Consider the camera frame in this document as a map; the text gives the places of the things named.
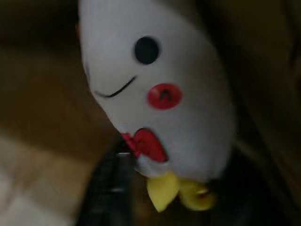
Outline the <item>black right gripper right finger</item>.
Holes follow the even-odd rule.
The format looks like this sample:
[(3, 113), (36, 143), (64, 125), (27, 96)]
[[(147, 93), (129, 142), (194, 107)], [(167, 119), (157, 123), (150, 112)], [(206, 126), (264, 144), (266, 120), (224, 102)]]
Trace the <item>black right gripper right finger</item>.
[(284, 226), (286, 218), (255, 166), (235, 150), (217, 182), (211, 210), (193, 212), (180, 208), (174, 214), (177, 226)]

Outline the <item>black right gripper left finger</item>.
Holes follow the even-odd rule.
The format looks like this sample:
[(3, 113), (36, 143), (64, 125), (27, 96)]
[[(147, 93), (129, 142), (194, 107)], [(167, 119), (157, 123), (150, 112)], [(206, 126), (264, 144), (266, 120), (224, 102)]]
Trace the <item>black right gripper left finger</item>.
[(134, 225), (132, 182), (135, 160), (130, 148), (119, 139), (91, 174), (77, 216), (78, 226)]

